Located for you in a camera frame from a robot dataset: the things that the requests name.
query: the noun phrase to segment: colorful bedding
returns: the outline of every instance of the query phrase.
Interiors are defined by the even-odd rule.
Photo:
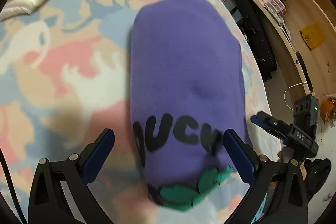
[[[155,1],[49,0],[32,15],[0,23],[0,146],[24,213],[39,159],[79,153],[104,128],[114,130],[115,147],[89,187],[114,223],[224,223],[246,193],[232,173],[187,212],[148,200],[129,120],[129,42],[138,10]],[[279,142],[249,121],[270,112],[253,54],[221,1],[208,1],[241,44],[254,149],[276,159]],[[0,190],[13,208],[2,172]]]

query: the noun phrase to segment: white cable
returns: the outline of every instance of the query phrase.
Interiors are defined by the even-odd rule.
[[[292,85],[292,86],[290,86],[289,88],[287,88],[287,89],[285,90],[285,93],[283,94],[283,99],[285,100],[285,103],[286,103],[286,105],[288,106],[288,108],[290,108],[291,110],[294,110],[294,109],[291,108],[291,107],[287,104],[287,102],[286,102],[286,97],[285,97],[286,92],[287,92],[287,90],[289,90],[290,88],[293,88],[293,87],[295,87],[295,86],[297,86],[297,85],[302,85],[302,84],[307,84],[307,82],[302,82],[302,83],[299,83],[299,84],[296,84],[296,85]]]

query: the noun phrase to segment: purple folded shirt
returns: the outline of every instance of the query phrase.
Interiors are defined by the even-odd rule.
[[[233,170],[223,132],[232,128],[251,144],[239,42],[206,0],[160,1],[135,19],[130,71],[150,198],[187,209]]]

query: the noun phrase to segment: green graphic on shirt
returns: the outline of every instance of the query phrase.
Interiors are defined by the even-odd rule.
[[[197,190],[187,185],[161,187],[160,195],[165,200],[163,205],[181,211],[189,210],[226,180],[232,171],[229,165],[222,171],[217,168],[205,170],[198,180]]]

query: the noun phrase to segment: purple fabric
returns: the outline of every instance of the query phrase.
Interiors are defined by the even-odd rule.
[[[145,134],[147,119],[155,116],[155,137],[162,116],[169,113],[173,118],[161,148],[151,152],[144,144],[143,173],[153,187],[195,187],[204,169],[234,167],[222,144],[214,156],[202,147],[204,123],[212,131],[233,128],[251,144],[240,45],[206,0],[164,0],[144,6],[132,30],[130,73],[132,124],[139,122]],[[198,136],[196,144],[185,144],[173,134],[184,115],[197,121],[198,128],[185,130],[187,136]],[[137,140],[138,148],[142,142]]]

